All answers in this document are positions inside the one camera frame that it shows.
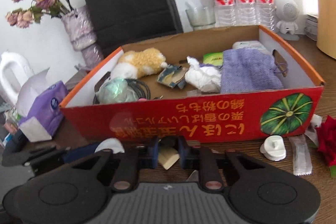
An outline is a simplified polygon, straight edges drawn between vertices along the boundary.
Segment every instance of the lavender vase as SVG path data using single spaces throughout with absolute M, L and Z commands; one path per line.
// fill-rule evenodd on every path
M 86 6 L 77 8 L 62 17 L 64 28 L 76 52 L 82 52 L 85 64 L 94 68 L 103 60 L 100 47 L 95 44 L 96 35 Z

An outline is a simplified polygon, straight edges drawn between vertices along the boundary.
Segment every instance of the pumpkin illustration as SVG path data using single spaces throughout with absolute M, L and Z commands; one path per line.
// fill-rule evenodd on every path
M 261 117 L 261 131 L 269 135 L 291 133 L 308 119 L 313 102 L 303 93 L 276 101 Z

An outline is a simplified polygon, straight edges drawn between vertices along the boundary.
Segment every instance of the white plastic jug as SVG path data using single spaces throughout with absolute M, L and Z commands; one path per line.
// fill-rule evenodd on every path
M 12 105 L 15 105 L 19 92 L 13 88 L 13 84 L 5 74 L 5 71 L 11 69 L 17 82 L 22 87 L 27 80 L 34 75 L 29 62 L 22 55 L 15 52 L 4 52 L 1 55 L 0 62 L 0 84 L 6 93 L 6 97 Z

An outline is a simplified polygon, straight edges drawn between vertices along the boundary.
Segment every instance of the black paper bag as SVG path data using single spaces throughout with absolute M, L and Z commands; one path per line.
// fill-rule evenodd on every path
M 175 0 L 86 0 L 105 56 L 120 45 L 183 32 Z

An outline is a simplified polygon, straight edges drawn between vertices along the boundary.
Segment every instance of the jug handle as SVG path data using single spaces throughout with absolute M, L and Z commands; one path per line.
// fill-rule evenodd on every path
M 11 86 L 11 84 L 9 83 L 8 79 L 5 77 L 4 75 L 4 71 L 6 69 L 6 67 L 10 64 L 9 63 L 6 63 L 2 68 L 0 68 L 0 83 L 1 83 L 1 86 L 2 88 L 5 90 L 8 98 L 10 99 L 11 103 L 13 105 L 16 104 L 17 102 L 17 99 L 18 99 L 18 96 L 19 96 L 19 93 L 16 92 L 13 87 Z

